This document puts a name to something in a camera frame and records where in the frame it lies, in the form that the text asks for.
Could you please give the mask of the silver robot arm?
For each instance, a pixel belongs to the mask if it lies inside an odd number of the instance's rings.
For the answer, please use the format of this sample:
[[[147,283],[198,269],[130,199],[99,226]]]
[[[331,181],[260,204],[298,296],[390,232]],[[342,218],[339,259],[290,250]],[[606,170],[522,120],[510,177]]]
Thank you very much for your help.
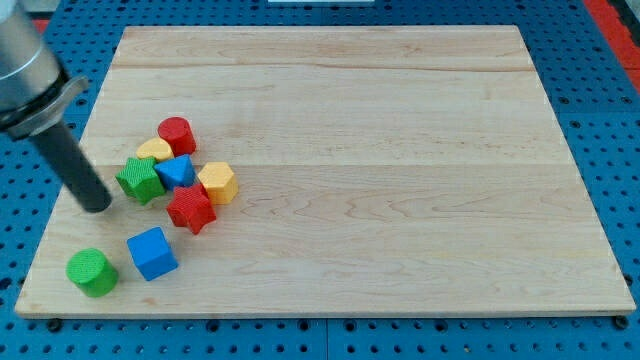
[[[1,130],[13,139],[38,135],[59,123],[89,87],[70,76],[18,0],[1,2]]]

